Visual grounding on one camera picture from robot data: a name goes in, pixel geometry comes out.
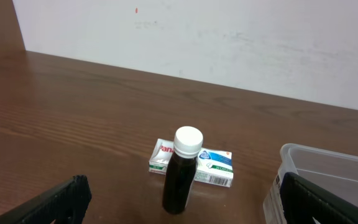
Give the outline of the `dark bottle white cap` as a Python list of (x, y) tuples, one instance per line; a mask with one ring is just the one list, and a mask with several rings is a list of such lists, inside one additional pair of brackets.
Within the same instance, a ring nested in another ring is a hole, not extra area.
[(182, 213), (187, 205), (197, 170), (197, 156), (202, 148), (203, 134), (197, 128), (182, 126), (173, 141), (163, 188), (162, 205), (170, 214)]

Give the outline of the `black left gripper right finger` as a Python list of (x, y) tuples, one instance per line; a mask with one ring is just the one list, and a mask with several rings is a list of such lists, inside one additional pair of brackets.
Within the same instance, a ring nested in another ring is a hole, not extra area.
[(358, 207), (300, 177), (284, 175), (280, 188), (288, 224), (358, 224)]

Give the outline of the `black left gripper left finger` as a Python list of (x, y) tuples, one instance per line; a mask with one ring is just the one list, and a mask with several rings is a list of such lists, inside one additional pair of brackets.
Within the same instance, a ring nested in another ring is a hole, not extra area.
[(42, 194), (0, 215), (0, 224), (81, 224), (92, 194), (87, 176), (74, 175)]

